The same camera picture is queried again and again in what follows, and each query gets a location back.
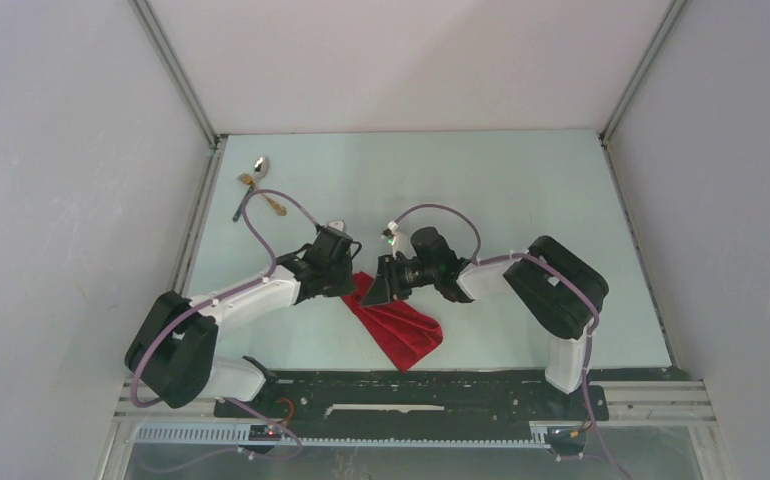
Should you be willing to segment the red satin napkin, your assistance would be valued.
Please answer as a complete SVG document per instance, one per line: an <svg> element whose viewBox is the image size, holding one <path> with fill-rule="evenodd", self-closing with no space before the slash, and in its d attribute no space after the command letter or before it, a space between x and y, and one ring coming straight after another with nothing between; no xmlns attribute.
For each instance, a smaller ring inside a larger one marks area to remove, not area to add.
<svg viewBox="0 0 770 480"><path fill-rule="evenodd" d="M441 325L404 301L363 307L361 300L374 283L364 273L353 275L355 291L342 301L361 322L399 372L407 372L443 342Z"/></svg>

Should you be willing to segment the silver spoon teal handle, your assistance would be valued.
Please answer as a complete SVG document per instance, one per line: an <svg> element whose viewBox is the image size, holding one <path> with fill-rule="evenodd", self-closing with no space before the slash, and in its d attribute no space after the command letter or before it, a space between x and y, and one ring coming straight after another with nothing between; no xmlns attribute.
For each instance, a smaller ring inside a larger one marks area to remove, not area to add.
<svg viewBox="0 0 770 480"><path fill-rule="evenodd" d="M269 173L269 170L270 160L267 156L262 156L255 162L251 177L255 182L257 182L258 180L263 179ZM243 202L240 202L236 208L235 214L232 217L233 222L238 222L240 220L242 216L242 205Z"/></svg>

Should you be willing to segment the gold fork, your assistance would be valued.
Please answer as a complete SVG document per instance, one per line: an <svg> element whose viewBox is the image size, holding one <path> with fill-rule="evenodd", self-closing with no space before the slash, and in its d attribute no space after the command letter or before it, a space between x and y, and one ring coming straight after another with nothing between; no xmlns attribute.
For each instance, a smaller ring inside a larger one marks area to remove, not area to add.
<svg viewBox="0 0 770 480"><path fill-rule="evenodd" d="M258 189L256 179L250 174L242 174L238 177L238 180L248 187L247 195L255 192ZM283 205L279 204L277 201L275 201L274 199L272 199L266 194L262 194L262 197L265 199L265 201L270 205L270 207L274 210L274 212L278 216L287 215L287 209Z"/></svg>

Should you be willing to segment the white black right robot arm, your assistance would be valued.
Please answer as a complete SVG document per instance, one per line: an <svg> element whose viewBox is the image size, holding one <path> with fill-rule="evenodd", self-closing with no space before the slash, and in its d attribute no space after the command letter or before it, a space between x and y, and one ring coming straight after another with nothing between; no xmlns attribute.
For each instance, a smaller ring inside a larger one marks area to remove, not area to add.
<svg viewBox="0 0 770 480"><path fill-rule="evenodd" d="M514 295L550 336L544 408L567 418L581 407L579 387L590 368L593 332L609 293L599 273L547 235L525 251L485 260L458 256L434 227L411 236L391 229L387 239L392 251L378 258L361 306L406 300L427 286L452 303Z"/></svg>

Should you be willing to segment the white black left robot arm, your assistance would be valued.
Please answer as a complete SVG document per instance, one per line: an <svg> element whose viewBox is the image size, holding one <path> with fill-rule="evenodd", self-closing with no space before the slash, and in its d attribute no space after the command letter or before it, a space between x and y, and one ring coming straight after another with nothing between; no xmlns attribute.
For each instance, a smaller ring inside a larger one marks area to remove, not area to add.
<svg viewBox="0 0 770 480"><path fill-rule="evenodd" d="M270 371L249 356L217 354L217 344L272 311L353 293L352 262L360 250L343 222L330 222L316 227L313 242L273 256L265 271L224 291L193 298L165 292L153 303L124 364L155 393L156 402L170 408L203 396L231 397L251 415L265 416L277 403Z"/></svg>

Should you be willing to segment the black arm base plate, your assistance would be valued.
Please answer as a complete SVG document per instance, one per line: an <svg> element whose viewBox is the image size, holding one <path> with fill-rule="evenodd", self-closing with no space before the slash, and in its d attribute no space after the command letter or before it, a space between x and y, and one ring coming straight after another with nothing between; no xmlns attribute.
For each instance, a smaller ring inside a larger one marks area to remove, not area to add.
<svg viewBox="0 0 770 480"><path fill-rule="evenodd" d="M539 370L281 371L246 405L306 437L516 440L609 417L601 387L565 394Z"/></svg>

